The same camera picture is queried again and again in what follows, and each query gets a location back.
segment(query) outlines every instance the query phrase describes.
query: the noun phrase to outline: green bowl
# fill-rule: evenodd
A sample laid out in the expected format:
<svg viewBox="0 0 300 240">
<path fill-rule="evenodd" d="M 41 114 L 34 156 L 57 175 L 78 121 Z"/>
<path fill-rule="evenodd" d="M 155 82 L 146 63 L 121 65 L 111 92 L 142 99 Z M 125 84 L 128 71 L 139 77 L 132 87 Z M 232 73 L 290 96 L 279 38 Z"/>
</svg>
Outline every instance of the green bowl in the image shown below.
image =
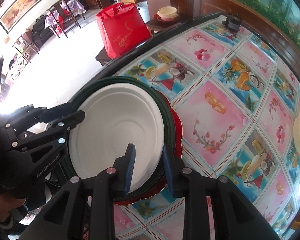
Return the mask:
<svg viewBox="0 0 300 240">
<path fill-rule="evenodd" d="M 130 77 L 107 77 L 100 79 L 88 87 L 79 90 L 78 93 L 74 95 L 73 98 L 69 100 L 70 103 L 72 103 L 73 108 L 75 111 L 82 105 L 82 103 L 94 92 L 97 90 L 116 83 L 129 83 L 136 85 L 140 88 L 142 88 L 144 91 L 146 91 L 151 97 L 154 99 L 154 101 L 157 103 L 158 108 L 162 115 L 163 125 L 164 125 L 164 144 L 170 146 L 172 152 L 175 150 L 175 144 L 176 144 L 176 130 L 174 125 L 173 116 L 170 112 L 169 107 L 167 106 L 167 103 L 164 101 L 162 96 L 157 93 L 157 91 L 146 84 Z M 63 172 L 66 173 L 67 177 L 77 176 L 72 163 L 69 154 L 66 155 L 66 157 L 62 160 L 61 165 L 63 168 Z M 131 192 L 128 194 L 125 198 L 115 198 L 114 201 L 127 201 L 131 199 L 135 199 L 144 193 L 151 190 L 164 176 L 164 166 L 163 166 L 163 159 L 160 158 L 160 161 L 158 163 L 157 168 L 155 169 L 152 176 L 148 179 L 148 181 L 138 188 L 137 190 Z"/>
</svg>

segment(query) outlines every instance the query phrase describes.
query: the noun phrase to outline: framed painting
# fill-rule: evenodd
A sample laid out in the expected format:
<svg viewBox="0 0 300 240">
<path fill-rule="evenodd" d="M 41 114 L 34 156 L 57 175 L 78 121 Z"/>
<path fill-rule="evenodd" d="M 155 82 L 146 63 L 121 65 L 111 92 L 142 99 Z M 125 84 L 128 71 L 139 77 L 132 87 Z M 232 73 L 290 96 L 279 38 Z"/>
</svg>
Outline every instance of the framed painting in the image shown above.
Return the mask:
<svg viewBox="0 0 300 240">
<path fill-rule="evenodd" d="M 2 28 L 9 33 L 18 21 L 41 0 L 16 0 L 0 18 Z"/>
</svg>

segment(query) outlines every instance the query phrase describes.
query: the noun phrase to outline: red plate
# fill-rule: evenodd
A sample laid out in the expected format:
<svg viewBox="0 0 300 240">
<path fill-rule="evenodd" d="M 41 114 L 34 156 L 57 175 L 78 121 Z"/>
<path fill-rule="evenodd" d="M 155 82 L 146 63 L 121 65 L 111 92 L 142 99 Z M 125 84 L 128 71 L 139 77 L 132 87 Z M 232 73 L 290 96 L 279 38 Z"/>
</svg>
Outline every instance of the red plate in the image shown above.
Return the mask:
<svg viewBox="0 0 300 240">
<path fill-rule="evenodd" d="M 179 19 L 179 15 L 176 18 L 174 18 L 173 20 L 170 20 L 170 21 L 162 20 L 161 17 L 157 13 L 153 16 L 153 18 L 156 19 L 159 22 L 174 22 L 174 21 Z"/>
<path fill-rule="evenodd" d="M 162 94 L 160 91 L 156 90 L 164 99 L 164 101 L 166 101 L 170 112 L 172 114 L 173 120 L 174 120 L 174 125 L 176 128 L 176 146 L 175 146 L 175 150 L 174 150 L 174 156 L 181 158 L 182 157 L 182 135 L 183 135 L 183 127 L 182 127 L 182 123 L 180 120 L 179 115 L 177 114 L 177 112 L 175 110 L 172 109 L 169 100 L 166 98 L 166 96 L 164 94 Z M 157 195 L 158 193 L 160 193 L 161 190 L 164 189 L 164 187 L 167 185 L 167 180 L 166 177 L 164 176 L 162 178 L 162 180 L 160 180 L 158 182 L 157 185 L 155 185 L 150 191 L 148 191 L 147 193 L 143 194 L 142 196 L 132 199 L 132 200 L 128 200 L 128 201 L 120 201 L 120 202 L 114 202 L 114 204 L 116 205 L 131 205 L 134 204 L 135 202 L 139 201 L 140 199 L 146 199 L 146 198 L 150 198 L 153 197 L 155 195 Z"/>
</svg>

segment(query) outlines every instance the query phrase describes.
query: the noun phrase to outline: black sofa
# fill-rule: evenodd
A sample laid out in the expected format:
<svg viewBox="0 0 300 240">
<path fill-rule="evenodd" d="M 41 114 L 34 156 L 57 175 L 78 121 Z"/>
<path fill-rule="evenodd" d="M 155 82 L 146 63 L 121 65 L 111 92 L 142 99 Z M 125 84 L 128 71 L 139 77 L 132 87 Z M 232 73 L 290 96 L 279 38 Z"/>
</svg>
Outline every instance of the black sofa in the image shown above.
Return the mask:
<svg viewBox="0 0 300 240">
<path fill-rule="evenodd" d="M 50 31 L 49 28 L 44 27 L 44 21 L 47 15 L 44 15 L 40 20 L 38 20 L 33 25 L 33 36 L 32 41 L 40 48 L 42 45 L 53 36 L 53 33 Z"/>
</svg>

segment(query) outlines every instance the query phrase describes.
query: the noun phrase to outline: sunlit floor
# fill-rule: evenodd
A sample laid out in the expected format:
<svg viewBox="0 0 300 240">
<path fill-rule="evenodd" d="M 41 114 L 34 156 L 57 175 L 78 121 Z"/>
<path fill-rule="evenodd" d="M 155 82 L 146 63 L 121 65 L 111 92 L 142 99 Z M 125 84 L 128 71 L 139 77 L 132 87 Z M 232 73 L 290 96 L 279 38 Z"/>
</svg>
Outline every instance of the sunlit floor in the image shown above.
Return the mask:
<svg viewBox="0 0 300 240">
<path fill-rule="evenodd" d="M 74 28 L 60 38 L 53 36 L 27 64 L 5 101 L 0 113 L 33 104 L 34 107 L 54 107 L 67 102 L 101 69 L 96 55 L 104 47 L 95 21 L 97 10 L 79 19 L 81 29 Z"/>
</svg>

